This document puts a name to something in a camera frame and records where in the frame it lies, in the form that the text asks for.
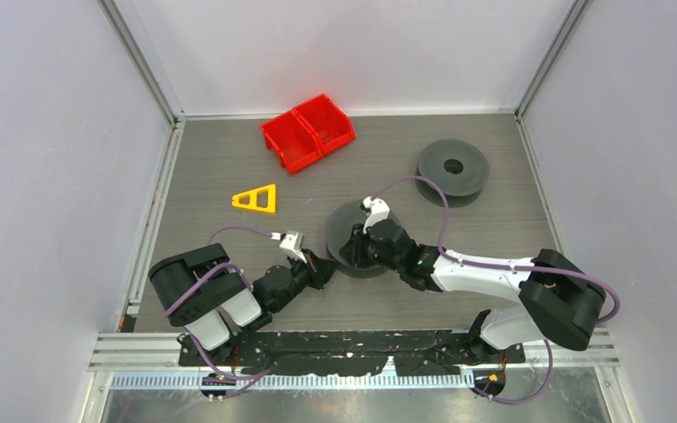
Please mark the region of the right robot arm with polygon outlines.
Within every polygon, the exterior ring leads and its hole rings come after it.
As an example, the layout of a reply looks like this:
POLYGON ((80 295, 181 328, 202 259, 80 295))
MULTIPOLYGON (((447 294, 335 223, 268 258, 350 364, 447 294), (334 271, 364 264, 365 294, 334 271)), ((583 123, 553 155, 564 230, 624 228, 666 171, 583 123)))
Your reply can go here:
POLYGON ((472 324, 468 350, 484 362, 514 344, 540 339, 586 350, 606 300, 603 287, 554 250, 510 260, 467 256, 420 244, 390 219, 368 229, 355 225, 339 253, 356 269, 394 271, 418 291, 481 293, 514 302, 512 308, 481 312, 472 324))

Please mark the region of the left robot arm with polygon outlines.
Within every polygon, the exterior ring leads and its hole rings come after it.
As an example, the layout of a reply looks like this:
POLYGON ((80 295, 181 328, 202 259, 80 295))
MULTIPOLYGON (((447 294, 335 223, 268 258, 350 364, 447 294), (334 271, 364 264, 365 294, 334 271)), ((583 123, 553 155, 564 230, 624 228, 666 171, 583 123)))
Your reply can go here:
POLYGON ((250 282, 217 243, 157 262, 148 279, 170 325, 184 328, 211 363, 223 365, 235 351, 228 322, 258 330, 306 288, 325 288, 338 269, 336 261, 309 249, 302 254, 250 282))

